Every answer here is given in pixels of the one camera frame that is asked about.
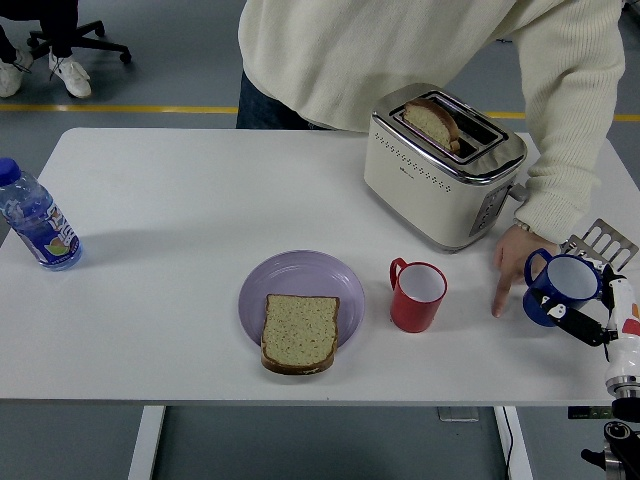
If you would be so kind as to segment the person's left hand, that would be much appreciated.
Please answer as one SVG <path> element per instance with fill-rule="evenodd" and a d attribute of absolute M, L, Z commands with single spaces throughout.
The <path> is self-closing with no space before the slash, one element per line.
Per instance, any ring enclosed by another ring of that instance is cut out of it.
<path fill-rule="evenodd" d="M 494 266 L 499 272 L 491 312 L 499 318 L 508 301 L 511 287 L 524 279 L 524 266 L 529 255 L 544 249 L 555 255 L 559 246 L 534 233 L 527 224 L 516 222 L 500 237 L 494 252 Z"/>

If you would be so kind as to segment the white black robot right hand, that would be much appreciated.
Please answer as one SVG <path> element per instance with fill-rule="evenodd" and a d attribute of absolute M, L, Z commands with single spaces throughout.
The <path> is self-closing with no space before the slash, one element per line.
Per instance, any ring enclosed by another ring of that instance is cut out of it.
<path fill-rule="evenodd" d="M 605 385 L 616 397 L 639 394 L 639 305 L 629 280 L 604 261 L 545 250 L 524 270 L 523 309 L 535 323 L 604 346 Z"/>

